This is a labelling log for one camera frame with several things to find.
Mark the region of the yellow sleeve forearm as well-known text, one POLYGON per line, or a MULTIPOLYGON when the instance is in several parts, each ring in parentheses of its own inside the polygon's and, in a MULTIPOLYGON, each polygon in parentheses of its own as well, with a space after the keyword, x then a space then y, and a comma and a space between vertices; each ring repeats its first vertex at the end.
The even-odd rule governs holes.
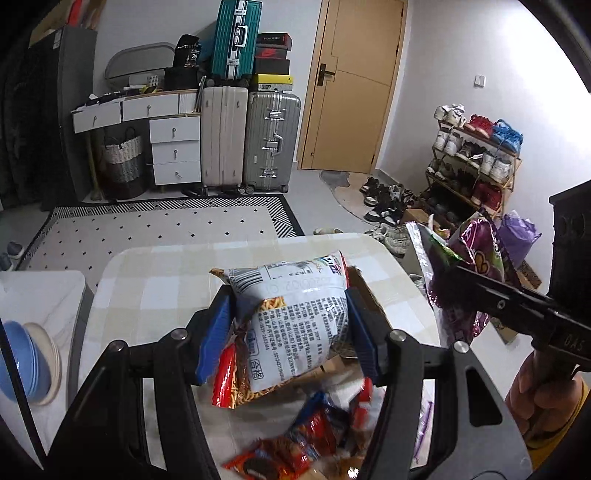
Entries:
POLYGON ((533 470, 538 470, 564 439, 589 393, 579 374, 568 382, 546 385, 536 392, 534 404, 542 408, 542 415, 536 423, 532 417, 528 419, 535 431, 525 441, 533 470))

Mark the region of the person's right hand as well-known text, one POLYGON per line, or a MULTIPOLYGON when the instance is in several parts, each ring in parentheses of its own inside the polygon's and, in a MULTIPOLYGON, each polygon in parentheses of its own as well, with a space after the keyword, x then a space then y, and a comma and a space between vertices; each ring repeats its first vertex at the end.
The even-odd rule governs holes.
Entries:
POLYGON ((522 435, 557 432, 565 427, 586 397, 580 375, 565 381, 538 382, 538 352, 523 362, 506 397, 506 405, 522 435))

